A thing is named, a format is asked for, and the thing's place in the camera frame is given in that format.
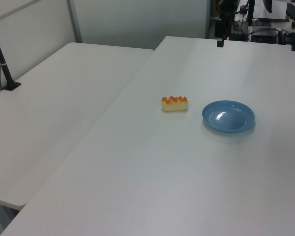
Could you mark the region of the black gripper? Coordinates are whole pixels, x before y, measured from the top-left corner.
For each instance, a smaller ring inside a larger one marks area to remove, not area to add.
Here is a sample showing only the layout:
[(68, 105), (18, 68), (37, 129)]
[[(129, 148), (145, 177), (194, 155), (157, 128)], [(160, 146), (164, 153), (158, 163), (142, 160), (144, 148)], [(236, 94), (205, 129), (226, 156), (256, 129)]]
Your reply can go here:
[(230, 17), (220, 16), (215, 21), (214, 37), (217, 39), (217, 47), (224, 47), (224, 38), (230, 34)]

